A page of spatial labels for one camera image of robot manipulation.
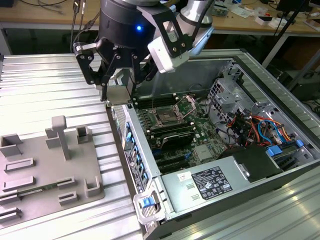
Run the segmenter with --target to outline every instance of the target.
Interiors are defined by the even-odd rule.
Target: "workbench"
[[[170,4],[176,3],[178,0],[170,1]],[[260,1],[253,3],[255,0],[242,0],[243,4],[249,4],[252,8],[265,7],[269,9],[271,16],[275,17],[277,11],[272,9],[267,4],[262,4]],[[10,46],[7,43],[6,35],[3,29],[56,29],[70,30],[73,10],[72,0],[61,3],[61,10],[64,14],[45,10],[39,6],[31,6],[19,0],[16,1],[13,8],[0,8],[0,52],[3,55],[10,55]],[[93,19],[100,9],[100,0],[90,0],[87,2],[83,22],[86,23]],[[278,50],[290,36],[299,37],[320,37],[320,32],[312,29],[303,23],[304,18],[296,18],[296,23],[291,25],[286,33],[280,38],[274,46],[270,54],[263,62],[266,67],[274,58]],[[79,29],[80,14],[76,18],[75,30]],[[232,12],[229,12],[226,17],[213,16],[214,34],[235,34],[235,35],[263,35],[273,36],[275,29],[269,26],[261,26],[255,22],[254,17],[243,18]],[[99,19],[96,21],[92,30],[99,29]]]
[[[239,49],[217,51],[236,55],[248,64],[252,61],[252,69],[261,67]],[[65,115],[66,131],[88,125],[93,133],[105,197],[3,228],[0,239],[142,240],[143,231],[111,130],[112,119],[108,119],[106,108],[99,100],[99,92],[93,85],[86,84],[74,55],[22,55],[2,59],[0,56],[0,135],[14,132],[21,139],[44,136],[44,129],[56,115]],[[100,61],[96,56],[91,64],[94,70]],[[268,83],[269,78],[274,80],[269,76],[264,81]],[[276,89],[277,85],[268,84],[268,87]],[[295,101],[284,102],[294,111]],[[11,125],[2,125],[9,120]],[[301,117],[301,120],[320,134],[317,127],[310,125],[310,119]],[[280,189],[164,239],[317,239],[320,236],[319,202],[320,167]]]

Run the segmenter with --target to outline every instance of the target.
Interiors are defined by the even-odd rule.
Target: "aluminum extrusion table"
[[[237,55],[252,71],[261,65],[238,49],[217,50]],[[97,57],[92,66],[100,65]],[[104,104],[87,85],[72,54],[6,56],[0,60],[0,135],[15,132],[22,139],[44,135],[51,117],[65,115],[69,130],[92,129],[105,198],[0,230],[0,239],[140,240],[127,181],[120,163]],[[319,120],[297,99],[280,91],[271,75],[261,76],[268,87],[318,136]],[[246,88],[255,94],[256,86]],[[264,96],[254,96],[263,101]],[[281,189],[257,197],[165,238],[200,239],[320,239],[320,168]]]

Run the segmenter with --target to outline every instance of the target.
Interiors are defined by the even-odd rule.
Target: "gray plastic block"
[[[0,147],[9,146],[9,145],[18,145],[22,144],[19,136],[17,134],[10,134],[2,136],[2,140],[0,140]]]
[[[46,133],[46,136],[48,137],[48,139],[53,139],[53,138],[58,137],[57,132],[53,131],[51,128],[46,128],[45,133]]]
[[[76,182],[74,176],[72,176],[72,177],[66,177],[66,178],[63,178],[63,179],[59,179],[58,181],[60,182],[60,181],[65,181],[65,180],[66,180],[66,182],[64,182],[64,183],[59,183],[59,184],[57,185],[60,190],[77,185],[77,182]]]
[[[67,128],[67,121],[65,116],[54,116],[51,118],[52,130],[55,132],[63,131]]]
[[[9,192],[11,190],[20,189],[34,184],[36,184],[36,179],[33,176],[21,178],[14,181],[5,181],[3,183],[2,191]]]
[[[21,155],[14,155],[8,159],[0,153],[0,166],[2,165],[0,168],[0,212],[11,208],[22,210],[21,218],[1,223],[0,229],[52,214],[62,209],[90,203],[105,196],[93,139],[90,142],[78,144],[76,130],[64,132],[70,156],[72,157],[71,160],[65,161],[61,147],[48,149],[46,143],[48,139],[57,138],[58,133],[52,129],[50,131],[47,130],[47,132],[47,135],[44,136],[22,140],[23,142],[17,145],[22,153]],[[12,172],[4,171],[7,163],[29,158],[35,160],[35,166],[20,168]],[[9,189],[6,191],[1,190],[4,182],[7,187],[7,184],[12,184],[14,180],[24,179],[29,176],[35,178],[35,184],[29,186],[20,185],[21,188],[15,191],[10,191]],[[97,186],[95,183],[96,176],[98,176],[101,190],[98,187],[95,192],[95,187]],[[84,179],[87,179],[89,183],[86,187],[86,189],[88,188],[88,193],[85,190]],[[67,203],[69,202],[68,204],[61,206],[58,196],[73,191],[76,192],[78,200],[67,201]]]
[[[54,116],[51,118],[52,122],[52,130],[57,132],[58,137],[60,139],[60,144],[62,147],[63,155],[65,160],[70,160],[70,152],[65,136],[64,130],[67,128],[67,121],[65,116]]]
[[[27,158],[27,159],[22,159],[18,161],[11,161],[5,164],[4,171],[6,173],[20,170],[20,169],[26,169],[30,168],[36,165],[36,162],[34,161],[33,158]]]
[[[89,143],[92,140],[91,130],[87,126],[78,126],[75,130],[78,144]]]
[[[21,210],[17,207],[0,212],[0,224],[19,218],[21,218]]]
[[[71,191],[65,194],[58,195],[58,201],[60,205],[63,206],[78,201],[78,196],[76,191]]]
[[[61,147],[61,143],[60,143],[59,137],[53,137],[53,138],[46,139],[45,143],[48,146],[48,149]]]
[[[17,134],[5,135],[0,137],[0,152],[5,158],[21,155],[18,144],[22,144]]]
[[[88,184],[87,179],[84,179],[84,192],[87,198],[98,195],[101,192],[100,182],[98,176],[95,176],[95,183]]]
[[[4,194],[1,194],[0,205],[10,204],[16,201],[20,201],[21,200],[20,197],[18,197],[18,194],[15,194],[15,193],[18,193],[18,190],[13,190],[13,191],[9,191]]]

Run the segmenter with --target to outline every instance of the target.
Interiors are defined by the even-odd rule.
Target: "table leg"
[[[294,79],[286,86],[288,90],[292,90],[300,79],[318,62],[320,59],[320,49],[316,52],[316,54],[304,65],[303,69],[294,77]]]
[[[11,55],[11,49],[7,41],[7,36],[2,29],[0,24],[0,54],[1,55]]]
[[[272,59],[274,59],[275,55],[279,51],[279,49],[282,47],[282,45],[287,40],[288,36],[286,34],[282,35],[282,37],[279,39],[279,41],[274,45],[273,49],[269,52],[268,56],[265,58],[265,60],[262,63],[263,67],[267,67]]]

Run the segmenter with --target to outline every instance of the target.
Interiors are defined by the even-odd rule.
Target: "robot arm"
[[[199,29],[211,27],[212,18],[206,13],[213,2],[189,0],[176,18],[159,0],[101,0],[98,42],[73,45],[86,82],[100,86],[101,101],[105,101],[116,69],[131,69],[127,85],[135,88],[152,80],[158,70],[164,73],[183,64]],[[94,53],[102,58],[98,71],[90,67]],[[149,54],[151,58],[141,68],[140,62]],[[133,88],[127,86],[129,95]]]

